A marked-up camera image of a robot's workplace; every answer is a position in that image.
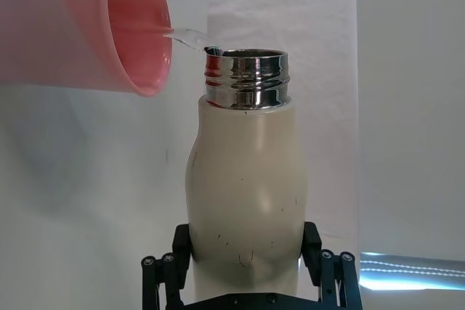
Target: water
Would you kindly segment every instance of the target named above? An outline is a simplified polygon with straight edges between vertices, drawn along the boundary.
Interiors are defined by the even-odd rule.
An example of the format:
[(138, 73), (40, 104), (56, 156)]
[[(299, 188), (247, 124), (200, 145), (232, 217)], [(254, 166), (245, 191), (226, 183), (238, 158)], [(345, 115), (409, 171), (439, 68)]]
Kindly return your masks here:
[(212, 37), (195, 29), (172, 29), (163, 36), (178, 41), (199, 52), (205, 52), (206, 48), (214, 51), (216, 50), (216, 53), (221, 52), (218, 43)]

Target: bottle opening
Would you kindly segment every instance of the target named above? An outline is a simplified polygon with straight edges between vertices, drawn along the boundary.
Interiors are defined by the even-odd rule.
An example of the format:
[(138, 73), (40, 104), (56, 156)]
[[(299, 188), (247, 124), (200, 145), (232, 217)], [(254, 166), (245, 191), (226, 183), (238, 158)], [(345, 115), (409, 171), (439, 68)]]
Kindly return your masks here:
[(288, 55), (269, 49), (205, 48), (206, 98), (214, 106), (236, 110), (279, 107), (287, 95)]

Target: scratch mark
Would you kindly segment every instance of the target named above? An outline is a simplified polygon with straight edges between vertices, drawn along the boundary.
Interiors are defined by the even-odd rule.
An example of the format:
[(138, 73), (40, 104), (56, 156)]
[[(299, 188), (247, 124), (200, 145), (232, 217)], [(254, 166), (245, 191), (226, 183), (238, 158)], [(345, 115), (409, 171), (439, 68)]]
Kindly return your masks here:
[(246, 267), (246, 266), (243, 264), (243, 262), (240, 260), (240, 253), (239, 253), (239, 264), (240, 264), (243, 268)]
[(195, 165), (195, 159), (197, 158), (197, 152), (195, 152), (194, 154), (194, 158), (192, 160), (192, 168), (194, 168), (194, 165)]

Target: white curtain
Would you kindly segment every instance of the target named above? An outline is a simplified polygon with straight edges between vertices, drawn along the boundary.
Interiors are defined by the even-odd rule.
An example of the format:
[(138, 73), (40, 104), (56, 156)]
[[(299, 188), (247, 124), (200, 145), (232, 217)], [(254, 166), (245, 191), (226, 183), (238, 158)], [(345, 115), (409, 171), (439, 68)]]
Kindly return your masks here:
[[(307, 152), (307, 219), (324, 246), (358, 246), (355, 0), (210, 0), (209, 34), (226, 48), (289, 53), (290, 93)], [(309, 293), (303, 271), (299, 293)]]
[[(228, 47), (289, 52), (307, 218), (327, 248), (357, 252), (355, 1), (168, 2), (175, 27), (206, 30), (208, 12)], [(169, 84), (152, 99), (0, 87), (0, 309), (140, 309), (140, 259), (166, 252), (187, 221), (203, 61), (175, 45)], [(192, 290), (188, 281), (187, 302)]]

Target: white wall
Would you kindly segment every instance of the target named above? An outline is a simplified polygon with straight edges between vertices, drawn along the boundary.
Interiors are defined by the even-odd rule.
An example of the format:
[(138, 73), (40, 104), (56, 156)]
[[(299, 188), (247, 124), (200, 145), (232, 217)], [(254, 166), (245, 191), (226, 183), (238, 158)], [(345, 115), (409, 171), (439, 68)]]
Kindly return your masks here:
[[(357, 19), (361, 248), (465, 260), (464, 0), (357, 0)], [(458, 309), (465, 298), (365, 295), (367, 309)]]
[[(168, 3), (174, 26), (206, 30), (208, 0)], [(0, 309), (140, 309), (141, 258), (187, 222), (203, 65), (175, 44), (151, 99), (0, 88)]]

